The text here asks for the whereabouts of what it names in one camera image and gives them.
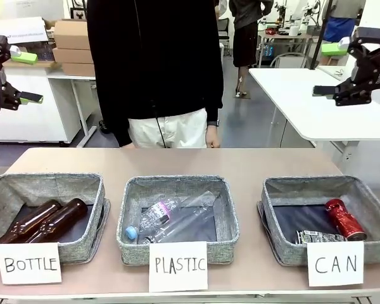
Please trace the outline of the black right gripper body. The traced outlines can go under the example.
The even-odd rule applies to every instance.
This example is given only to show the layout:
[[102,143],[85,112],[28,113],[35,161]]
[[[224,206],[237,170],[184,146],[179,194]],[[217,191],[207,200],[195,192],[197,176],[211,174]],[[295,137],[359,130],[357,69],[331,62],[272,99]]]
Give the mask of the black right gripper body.
[[380,28],[357,28],[351,40],[351,55],[356,59],[351,76],[354,91],[380,89]]

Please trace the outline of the person's left hand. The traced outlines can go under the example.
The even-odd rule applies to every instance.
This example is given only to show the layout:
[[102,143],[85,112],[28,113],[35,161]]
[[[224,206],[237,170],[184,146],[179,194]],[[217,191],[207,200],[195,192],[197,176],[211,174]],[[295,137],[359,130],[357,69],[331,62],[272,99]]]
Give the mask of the person's left hand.
[[209,125],[206,128],[205,140],[207,148],[220,148],[220,139],[217,126]]

